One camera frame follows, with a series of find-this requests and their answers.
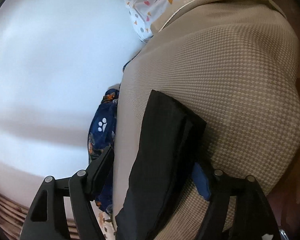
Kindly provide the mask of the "navy dog print blanket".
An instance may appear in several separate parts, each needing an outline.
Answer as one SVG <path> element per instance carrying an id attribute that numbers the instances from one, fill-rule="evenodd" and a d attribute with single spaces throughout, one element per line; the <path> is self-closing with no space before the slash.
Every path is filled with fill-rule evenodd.
<path id="1" fill-rule="evenodd" d="M 113 147 L 117 123 L 117 104 L 120 84 L 108 88 L 91 122 L 88 132 L 89 161 L 96 160 L 108 146 Z M 95 197 L 98 208 L 111 215 L 113 212 L 113 170 L 107 174 L 101 193 Z"/>

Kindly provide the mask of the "white floral pillow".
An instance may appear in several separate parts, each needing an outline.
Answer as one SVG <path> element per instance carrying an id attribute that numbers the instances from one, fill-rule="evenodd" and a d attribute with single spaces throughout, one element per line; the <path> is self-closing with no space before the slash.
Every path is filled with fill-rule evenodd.
<path id="1" fill-rule="evenodd" d="M 116 231 L 113 225 L 112 215 L 106 211 L 102 211 L 98 206 L 95 215 L 105 239 L 115 240 Z"/>

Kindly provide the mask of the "brown striped curtain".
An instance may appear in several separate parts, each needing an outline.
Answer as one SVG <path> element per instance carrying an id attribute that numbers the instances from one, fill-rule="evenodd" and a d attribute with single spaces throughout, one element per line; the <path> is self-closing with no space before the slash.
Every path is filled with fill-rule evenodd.
<path id="1" fill-rule="evenodd" d="M 65 215 L 64 199 L 42 186 L 30 207 L 0 193 L 0 229 L 8 239 L 80 239 L 73 219 Z"/>

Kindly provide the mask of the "beige woven mattress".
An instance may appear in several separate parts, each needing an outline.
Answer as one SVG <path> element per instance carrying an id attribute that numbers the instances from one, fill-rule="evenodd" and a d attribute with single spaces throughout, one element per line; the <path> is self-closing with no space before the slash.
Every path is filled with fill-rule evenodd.
<path id="1" fill-rule="evenodd" d="M 119 214 L 139 150 L 152 90 L 206 122 L 195 163 L 244 179 L 265 196 L 300 146 L 298 38 L 272 0 L 178 0 L 152 24 L 153 37 L 127 64 L 115 135 L 113 201 Z M 155 239 L 196 239 L 209 202 L 193 173 Z"/>

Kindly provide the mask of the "black pants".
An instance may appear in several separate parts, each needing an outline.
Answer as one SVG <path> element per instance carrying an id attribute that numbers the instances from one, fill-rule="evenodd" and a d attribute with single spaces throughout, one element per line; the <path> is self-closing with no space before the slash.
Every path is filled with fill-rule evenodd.
<path id="1" fill-rule="evenodd" d="M 155 239 L 176 210 L 202 146 L 206 122 L 174 98 L 152 90 L 116 239 Z"/>

